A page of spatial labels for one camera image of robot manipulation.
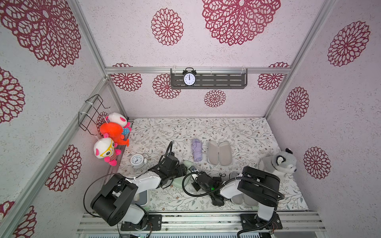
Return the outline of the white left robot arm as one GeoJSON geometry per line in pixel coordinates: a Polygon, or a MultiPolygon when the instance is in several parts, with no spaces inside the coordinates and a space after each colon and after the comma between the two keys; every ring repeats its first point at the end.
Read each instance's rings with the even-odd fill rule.
{"type": "Polygon", "coordinates": [[[143,229],[148,223],[148,212],[134,202],[135,195],[166,188],[175,179],[184,177],[187,169],[170,154],[139,176],[127,178],[119,173],[114,174],[92,199],[90,207],[110,226],[125,222],[143,229]]]}

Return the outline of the mint green zippered umbrella case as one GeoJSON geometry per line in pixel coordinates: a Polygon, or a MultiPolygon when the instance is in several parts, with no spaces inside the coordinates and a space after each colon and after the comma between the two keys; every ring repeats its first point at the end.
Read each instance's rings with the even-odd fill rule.
{"type": "Polygon", "coordinates": [[[190,173],[189,168],[194,166],[192,161],[183,161],[176,167],[176,176],[173,179],[172,185],[176,188],[182,188],[182,182],[184,177],[190,173]]]}

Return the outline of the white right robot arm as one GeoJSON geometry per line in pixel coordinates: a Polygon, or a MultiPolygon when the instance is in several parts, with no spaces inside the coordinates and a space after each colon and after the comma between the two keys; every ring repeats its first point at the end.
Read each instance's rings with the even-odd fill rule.
{"type": "Polygon", "coordinates": [[[258,218],[261,221],[270,221],[274,217],[278,202],[285,196],[279,191],[280,178],[249,166],[243,168],[242,173],[233,176],[227,181],[212,178],[206,172],[197,170],[194,166],[189,168],[194,180],[195,189],[202,189],[203,194],[191,194],[185,189],[185,181],[182,181],[183,191],[192,197],[210,196],[214,206],[223,206],[224,202],[234,196],[245,195],[258,202],[258,218]]]}

